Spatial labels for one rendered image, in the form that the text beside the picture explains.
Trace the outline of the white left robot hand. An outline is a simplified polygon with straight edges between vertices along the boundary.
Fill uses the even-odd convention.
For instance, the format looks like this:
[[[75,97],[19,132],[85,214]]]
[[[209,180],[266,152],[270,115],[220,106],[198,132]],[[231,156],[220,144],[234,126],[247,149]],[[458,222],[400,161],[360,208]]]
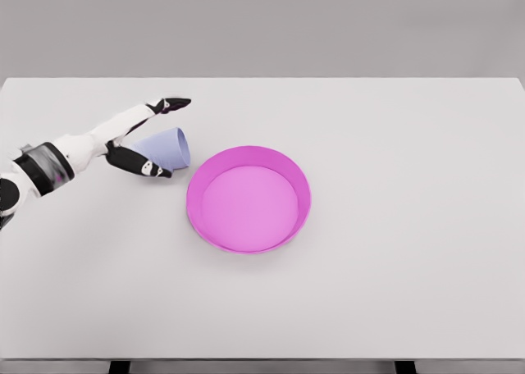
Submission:
[[[151,118],[180,110],[190,103],[188,98],[162,98],[155,104],[140,104],[119,113],[89,133],[103,145],[102,154],[111,166],[139,176],[170,178],[173,171],[163,169],[130,149],[130,145],[124,146],[122,140]]]

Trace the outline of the pink round plate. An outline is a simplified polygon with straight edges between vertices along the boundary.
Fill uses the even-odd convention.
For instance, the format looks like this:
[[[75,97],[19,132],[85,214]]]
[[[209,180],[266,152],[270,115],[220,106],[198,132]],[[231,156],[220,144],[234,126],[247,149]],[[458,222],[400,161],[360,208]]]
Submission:
[[[265,253],[290,242],[307,222],[312,190],[299,165],[272,148],[223,150],[193,174],[189,222],[210,245],[230,253]]]

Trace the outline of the lavender cup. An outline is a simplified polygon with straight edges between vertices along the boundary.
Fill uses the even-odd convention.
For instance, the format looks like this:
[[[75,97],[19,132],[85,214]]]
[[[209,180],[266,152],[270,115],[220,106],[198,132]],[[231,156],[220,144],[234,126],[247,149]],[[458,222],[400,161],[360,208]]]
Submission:
[[[174,171],[189,167],[190,150],[181,128],[172,128],[134,142],[130,149],[163,169]]]

